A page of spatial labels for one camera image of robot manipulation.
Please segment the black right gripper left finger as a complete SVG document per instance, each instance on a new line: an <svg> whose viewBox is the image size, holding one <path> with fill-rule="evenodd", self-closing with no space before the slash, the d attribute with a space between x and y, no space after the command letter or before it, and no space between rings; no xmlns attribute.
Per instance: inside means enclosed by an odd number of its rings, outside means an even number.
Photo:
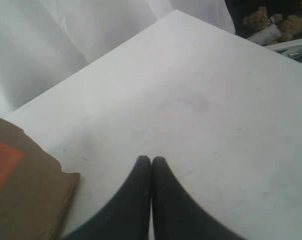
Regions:
<svg viewBox="0 0 302 240"><path fill-rule="evenodd" d="M139 156L111 200L65 240L147 240L151 208L151 161Z"/></svg>

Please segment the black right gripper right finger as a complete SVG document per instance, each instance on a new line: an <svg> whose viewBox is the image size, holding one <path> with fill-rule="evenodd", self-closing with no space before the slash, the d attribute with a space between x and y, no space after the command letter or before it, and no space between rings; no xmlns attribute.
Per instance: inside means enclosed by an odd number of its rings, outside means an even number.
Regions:
<svg viewBox="0 0 302 240"><path fill-rule="evenodd" d="M239 240L184 190L165 158L152 161L152 215L156 240Z"/></svg>

